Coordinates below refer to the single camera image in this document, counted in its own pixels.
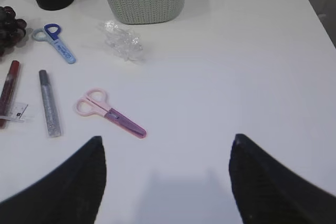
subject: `plastic wrap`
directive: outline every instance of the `plastic wrap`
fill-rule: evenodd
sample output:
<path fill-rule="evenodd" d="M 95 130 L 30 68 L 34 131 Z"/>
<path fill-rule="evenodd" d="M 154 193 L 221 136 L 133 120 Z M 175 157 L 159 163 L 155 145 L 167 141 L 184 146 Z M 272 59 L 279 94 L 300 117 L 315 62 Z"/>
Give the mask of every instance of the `plastic wrap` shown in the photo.
<path fill-rule="evenodd" d="M 106 34 L 105 43 L 114 49 L 115 55 L 125 61 L 143 61 L 143 49 L 139 35 L 131 29 L 121 29 L 110 20 L 99 25 Z"/>

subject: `dark grape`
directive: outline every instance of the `dark grape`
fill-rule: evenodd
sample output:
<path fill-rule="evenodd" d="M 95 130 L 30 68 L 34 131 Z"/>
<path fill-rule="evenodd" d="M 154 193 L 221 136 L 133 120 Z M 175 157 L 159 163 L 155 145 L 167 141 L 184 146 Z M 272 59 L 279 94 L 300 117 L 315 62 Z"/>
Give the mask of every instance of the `dark grape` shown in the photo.
<path fill-rule="evenodd" d="M 4 10 L 13 10 L 13 8 L 11 8 L 10 6 L 5 6 Z"/>
<path fill-rule="evenodd" d="M 0 22 L 4 21 L 7 17 L 7 14 L 4 10 L 0 10 Z"/>
<path fill-rule="evenodd" d="M 13 30 L 16 28 L 16 22 L 14 20 L 8 19 L 4 22 L 4 26 L 9 30 Z"/>
<path fill-rule="evenodd" d="M 7 14 L 7 18 L 9 19 L 14 19 L 16 16 L 16 13 L 14 10 L 6 10 L 5 12 Z"/>
<path fill-rule="evenodd" d="M 25 29 L 27 27 L 27 23 L 21 18 L 16 20 L 16 24 L 18 28 L 21 28 L 21 29 Z"/>
<path fill-rule="evenodd" d="M 27 23 L 15 17 L 13 8 L 0 6 L 0 57 L 6 48 L 14 47 L 26 36 Z"/>
<path fill-rule="evenodd" d="M 9 34 L 9 39 L 13 44 L 19 43 L 22 38 L 23 37 L 21 37 L 21 35 L 17 31 Z"/>
<path fill-rule="evenodd" d="M 0 39 L 5 39 L 7 37 L 7 31 L 0 29 Z"/>
<path fill-rule="evenodd" d="M 23 37 L 25 37 L 26 36 L 26 30 L 25 29 L 21 29 L 21 28 L 18 28 L 17 29 L 17 33 L 20 35 L 20 37 L 21 37 L 21 39 L 23 38 Z"/>

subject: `glitter glue pen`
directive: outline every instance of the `glitter glue pen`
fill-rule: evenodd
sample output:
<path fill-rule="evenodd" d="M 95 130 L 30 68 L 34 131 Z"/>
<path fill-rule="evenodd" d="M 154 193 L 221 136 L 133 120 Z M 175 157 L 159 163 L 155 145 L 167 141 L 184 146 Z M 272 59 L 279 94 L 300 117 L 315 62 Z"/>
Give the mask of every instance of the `glitter glue pen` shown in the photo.
<path fill-rule="evenodd" d="M 19 66 L 20 62 L 17 60 L 12 61 L 0 97 L 0 115 L 6 116 L 11 107 Z M 5 125 L 6 120 L 0 119 L 0 129 L 3 129 Z"/>
<path fill-rule="evenodd" d="M 39 72 L 41 93 L 44 106 L 44 112 L 47 121 L 47 129 L 49 137 L 61 136 L 61 127 L 59 124 L 57 109 L 55 105 L 55 99 L 53 91 L 50 85 L 49 77 L 46 70 Z"/>

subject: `silver glitter glue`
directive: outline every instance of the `silver glitter glue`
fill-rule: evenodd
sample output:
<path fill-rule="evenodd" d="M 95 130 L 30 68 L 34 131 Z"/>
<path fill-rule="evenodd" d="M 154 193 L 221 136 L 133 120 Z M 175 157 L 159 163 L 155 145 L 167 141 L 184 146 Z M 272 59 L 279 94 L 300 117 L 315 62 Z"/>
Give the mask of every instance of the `silver glitter glue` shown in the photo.
<path fill-rule="evenodd" d="M 51 88 L 49 77 L 46 70 L 39 72 L 41 93 L 44 106 L 44 112 L 47 121 L 47 129 L 49 137 L 61 136 L 61 128 L 59 124 L 53 89 Z"/>

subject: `pink scissor handle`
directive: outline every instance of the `pink scissor handle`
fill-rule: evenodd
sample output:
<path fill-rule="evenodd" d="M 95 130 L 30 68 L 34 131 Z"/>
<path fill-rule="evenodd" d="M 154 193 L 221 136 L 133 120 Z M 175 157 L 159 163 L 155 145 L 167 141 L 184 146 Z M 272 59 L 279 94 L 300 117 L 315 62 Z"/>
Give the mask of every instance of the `pink scissor handle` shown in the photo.
<path fill-rule="evenodd" d="M 81 109 L 81 105 L 83 103 L 90 106 L 89 111 L 83 111 Z M 81 98 L 76 102 L 76 104 L 74 106 L 74 111 L 81 116 L 100 115 L 100 116 L 104 117 L 107 113 L 107 111 L 98 107 L 97 105 L 95 105 L 93 102 L 87 100 L 86 98 Z"/>
<path fill-rule="evenodd" d="M 100 93 L 101 100 L 98 101 L 94 97 L 92 97 L 94 93 Z M 99 88 L 91 89 L 85 93 L 84 97 L 90 100 L 92 103 L 96 104 L 97 106 L 101 107 L 102 109 L 106 110 L 106 112 L 108 112 L 111 109 L 111 106 L 106 103 L 107 93 L 104 89 Z"/>

